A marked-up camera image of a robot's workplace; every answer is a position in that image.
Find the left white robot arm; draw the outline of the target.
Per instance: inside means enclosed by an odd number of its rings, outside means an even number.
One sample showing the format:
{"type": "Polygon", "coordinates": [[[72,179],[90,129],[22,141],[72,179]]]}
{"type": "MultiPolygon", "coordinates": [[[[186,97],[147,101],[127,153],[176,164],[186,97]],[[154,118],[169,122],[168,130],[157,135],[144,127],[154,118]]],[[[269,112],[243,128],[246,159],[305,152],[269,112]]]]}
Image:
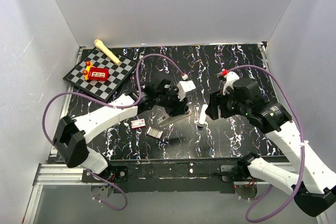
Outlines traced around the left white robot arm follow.
{"type": "Polygon", "coordinates": [[[86,115],[60,119],[53,144],[67,167],[81,166],[93,172],[100,182],[108,181],[115,170],[108,159],[87,145],[106,129],[120,122],[133,118],[154,106],[165,109],[165,114],[158,119],[159,126],[179,121],[190,115],[187,95],[196,86],[192,80],[180,81],[174,85],[169,80],[162,80],[155,87],[146,83],[141,90],[122,94],[115,101],[86,115]]]}

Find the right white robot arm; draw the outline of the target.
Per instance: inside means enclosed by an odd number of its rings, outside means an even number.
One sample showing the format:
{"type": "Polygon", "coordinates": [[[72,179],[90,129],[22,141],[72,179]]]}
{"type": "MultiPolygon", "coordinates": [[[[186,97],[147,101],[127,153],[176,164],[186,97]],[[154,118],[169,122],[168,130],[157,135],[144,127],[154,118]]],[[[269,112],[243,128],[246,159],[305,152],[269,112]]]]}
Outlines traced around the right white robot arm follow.
{"type": "Polygon", "coordinates": [[[236,170],[242,180],[261,179],[288,195],[307,215],[316,217],[335,204],[335,172],[329,169],[308,143],[291,115],[276,101],[266,101],[256,81],[243,78],[229,81],[224,91],[210,94],[206,115],[212,120],[244,116],[272,140],[297,171],[292,174],[248,153],[237,161],[236,170]]]}

